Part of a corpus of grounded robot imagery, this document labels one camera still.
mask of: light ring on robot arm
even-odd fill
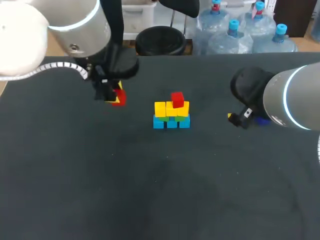
[[[99,10],[99,7],[100,0],[97,0],[93,10],[83,20],[69,26],[49,26],[49,29],[56,30],[59,32],[68,32],[72,29],[81,27],[82,25],[85,25],[87,22],[89,22],[96,15],[96,13]]]
[[[302,125],[300,125],[291,115],[289,108],[288,108],[288,103],[287,103],[287,92],[288,92],[288,87],[289,84],[291,82],[291,80],[294,78],[294,76],[301,70],[303,69],[305,66],[299,67],[297,70],[295,70],[291,76],[289,77],[289,79],[287,80],[285,86],[284,86],[284,90],[283,90],[283,106],[284,106],[284,110],[285,113],[287,114],[287,116],[289,117],[289,119],[295,124],[297,125],[299,128],[305,129],[305,130],[310,130],[309,128],[306,128]]]

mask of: floor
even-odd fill
[[[310,22],[306,35],[304,37],[293,37],[292,40],[298,46],[299,52],[320,52],[320,43],[312,40],[310,32],[313,26],[313,22]],[[49,33],[48,35],[48,49],[47,56],[63,56],[64,51],[60,48],[55,38]],[[0,95],[5,89],[6,82],[0,81]]]

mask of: blue bottle cap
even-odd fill
[[[265,3],[263,1],[257,1],[255,3],[255,8],[257,11],[262,11],[265,8]]]
[[[237,19],[231,19],[229,22],[229,29],[230,30],[238,30],[239,21]]]
[[[285,35],[286,34],[286,32],[287,32],[287,25],[285,25],[285,24],[278,24],[277,26],[276,26],[276,30],[275,30],[275,33],[276,34],[279,34],[279,35]]]

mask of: black chair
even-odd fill
[[[186,49],[185,38],[187,16],[196,18],[199,14],[199,0],[159,0],[167,8],[173,9],[169,26],[154,26],[140,32],[135,40],[135,49],[140,56],[179,56]],[[175,12],[185,14],[183,34],[173,28]]]

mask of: black chair backrest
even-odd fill
[[[118,45],[122,45],[125,27],[121,0],[100,0],[100,4],[110,25],[111,40]]]
[[[159,2],[163,6],[183,13],[191,18],[196,18],[199,15],[199,0],[159,0]]]

